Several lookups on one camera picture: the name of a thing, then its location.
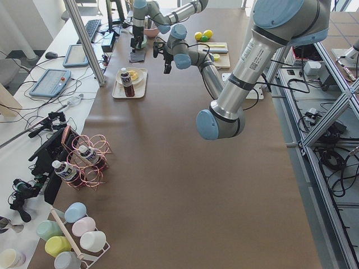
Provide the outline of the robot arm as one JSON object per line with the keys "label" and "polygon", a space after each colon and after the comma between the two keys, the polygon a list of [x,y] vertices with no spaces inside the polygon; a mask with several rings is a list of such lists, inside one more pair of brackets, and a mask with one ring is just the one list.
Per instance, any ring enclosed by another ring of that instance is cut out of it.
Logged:
{"label": "robot arm", "polygon": [[165,34],[171,29],[172,25],[184,21],[191,15],[202,12],[207,5],[208,1],[206,0],[191,1],[164,15],[161,13],[159,4],[156,1],[135,0],[132,19],[132,33],[134,35],[131,38],[132,51],[135,52],[143,42],[146,17],[157,25],[162,34]]}
{"label": "robot arm", "polygon": [[252,9],[251,39],[226,82],[222,82],[210,57],[192,53],[184,43],[183,19],[200,13],[206,1],[193,1],[163,15],[156,2],[148,2],[148,16],[161,33],[170,33],[164,52],[179,69],[196,65],[213,97],[196,118],[197,131],[206,140],[239,135],[245,119],[242,104],[254,88],[274,53],[289,44],[313,44],[328,35],[330,1],[257,1]]}

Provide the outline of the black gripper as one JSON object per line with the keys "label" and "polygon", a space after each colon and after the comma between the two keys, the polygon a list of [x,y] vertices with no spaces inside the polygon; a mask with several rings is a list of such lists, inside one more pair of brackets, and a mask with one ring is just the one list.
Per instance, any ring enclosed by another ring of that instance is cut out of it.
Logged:
{"label": "black gripper", "polygon": [[164,41],[155,41],[153,45],[153,57],[156,58],[159,54],[164,59],[164,74],[170,74],[172,70],[173,55],[167,51],[167,43]]}
{"label": "black gripper", "polygon": [[137,49],[142,48],[142,42],[144,41],[144,27],[132,26],[133,37],[131,38],[132,52],[135,53]]}

